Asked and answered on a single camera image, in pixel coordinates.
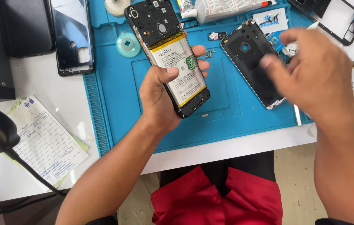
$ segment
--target tiled floor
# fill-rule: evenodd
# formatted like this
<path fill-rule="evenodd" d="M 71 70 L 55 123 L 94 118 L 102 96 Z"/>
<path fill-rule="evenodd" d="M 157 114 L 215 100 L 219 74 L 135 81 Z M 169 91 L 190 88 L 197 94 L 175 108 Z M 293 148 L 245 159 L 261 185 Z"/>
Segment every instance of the tiled floor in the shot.
<path fill-rule="evenodd" d="M 314 186 L 315 148 L 316 144 L 312 143 L 274 151 L 284 225 L 310 225 L 316 219 L 327 217 Z M 150 194 L 158 188 L 157 173 L 142 175 L 117 211 L 119 225 L 153 224 Z"/>

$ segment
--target tape roll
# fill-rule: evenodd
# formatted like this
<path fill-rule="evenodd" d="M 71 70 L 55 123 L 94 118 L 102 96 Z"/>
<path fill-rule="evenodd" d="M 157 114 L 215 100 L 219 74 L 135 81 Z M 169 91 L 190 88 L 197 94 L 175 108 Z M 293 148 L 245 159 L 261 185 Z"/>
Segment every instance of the tape roll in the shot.
<path fill-rule="evenodd" d="M 104 7 L 113 16 L 123 16 L 124 9 L 131 5 L 131 0 L 105 0 Z"/>
<path fill-rule="evenodd" d="M 133 33 L 122 33 L 116 40 L 117 51 L 126 58 L 136 56 L 141 50 L 138 40 Z"/>

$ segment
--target glue tube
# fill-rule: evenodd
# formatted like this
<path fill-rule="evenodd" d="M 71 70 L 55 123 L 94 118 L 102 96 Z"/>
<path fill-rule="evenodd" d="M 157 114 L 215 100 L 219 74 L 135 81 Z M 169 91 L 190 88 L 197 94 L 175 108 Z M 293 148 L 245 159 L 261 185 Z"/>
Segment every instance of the glue tube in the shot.
<path fill-rule="evenodd" d="M 207 23 L 276 4 L 275 0 L 252 0 L 250 4 L 248 0 L 196 0 L 193 6 L 192 0 L 177 1 L 181 18 L 195 16 L 199 23 Z"/>

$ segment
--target handwritten receipt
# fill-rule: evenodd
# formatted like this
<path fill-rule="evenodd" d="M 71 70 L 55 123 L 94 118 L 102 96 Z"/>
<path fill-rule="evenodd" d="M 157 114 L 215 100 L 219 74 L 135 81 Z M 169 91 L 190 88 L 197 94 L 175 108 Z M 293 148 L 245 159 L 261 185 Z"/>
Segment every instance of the handwritten receipt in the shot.
<path fill-rule="evenodd" d="M 50 184 L 56 184 L 88 158 L 35 96 L 21 102 L 9 117 L 17 125 L 21 137 L 14 150 Z"/>

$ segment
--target red shirt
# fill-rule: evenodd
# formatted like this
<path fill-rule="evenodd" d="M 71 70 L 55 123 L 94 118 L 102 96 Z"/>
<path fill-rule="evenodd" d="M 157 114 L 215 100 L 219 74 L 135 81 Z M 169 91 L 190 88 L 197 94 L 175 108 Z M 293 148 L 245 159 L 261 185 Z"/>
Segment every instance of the red shirt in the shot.
<path fill-rule="evenodd" d="M 151 195 L 157 225 L 280 225 L 283 218 L 276 182 L 228 168 L 221 197 L 200 166 Z"/>

